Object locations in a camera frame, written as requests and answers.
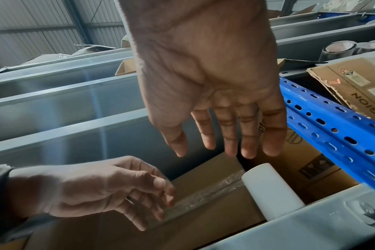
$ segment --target skin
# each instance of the skin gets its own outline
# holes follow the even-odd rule
[[[175,192],[157,168],[135,157],[18,168],[10,172],[6,188],[9,209],[19,218],[44,213],[78,217],[115,210],[141,231],[148,224],[132,201],[163,220],[164,210],[158,200],[173,206]]]
[[[150,121],[182,157],[182,123],[190,115],[204,145],[215,148],[209,109],[225,152],[251,159],[258,148],[258,111],[266,123],[263,150],[280,153],[286,108],[279,88],[277,45],[263,0],[115,0],[128,23],[138,80]]]

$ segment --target storage rack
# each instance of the storage rack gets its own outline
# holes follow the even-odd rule
[[[309,13],[270,23],[279,58],[314,61],[331,42],[374,40],[375,24],[366,25],[374,19],[375,14],[366,13]],[[172,179],[219,154],[223,139],[215,119],[215,151],[205,150],[192,119],[183,125],[190,146],[187,157],[176,157],[165,145],[149,122],[136,74],[113,76],[121,61],[131,57],[130,50],[121,49],[4,69],[0,73],[0,164],[73,164],[131,154],[159,166]],[[375,123],[291,82],[305,75],[302,70],[281,74],[289,126],[375,189],[375,155],[365,153],[375,152]],[[354,138],[358,146],[344,140],[352,137],[352,130],[361,133]],[[353,204],[364,202],[375,209],[373,189],[361,184],[207,249],[336,250],[358,244],[375,235],[375,223]]]

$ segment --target plastic wrap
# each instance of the plastic wrap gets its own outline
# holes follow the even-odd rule
[[[174,207],[166,208],[165,218],[162,222],[158,222],[154,219],[149,219],[149,227],[153,228],[158,226],[159,224],[163,224],[170,220],[178,218],[190,211],[193,211],[194,209],[208,204],[213,200],[218,199],[244,186],[244,183],[241,181],[241,176],[244,173],[245,171],[243,170],[236,172],[212,186],[204,188],[183,198],[182,200],[178,201]]]

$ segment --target blue rack connector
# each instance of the blue rack connector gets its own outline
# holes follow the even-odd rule
[[[375,121],[280,77],[288,125],[375,190]]]

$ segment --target white paper roll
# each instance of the white paper roll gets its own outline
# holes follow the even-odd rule
[[[305,206],[269,163],[254,167],[241,179],[267,221]]]

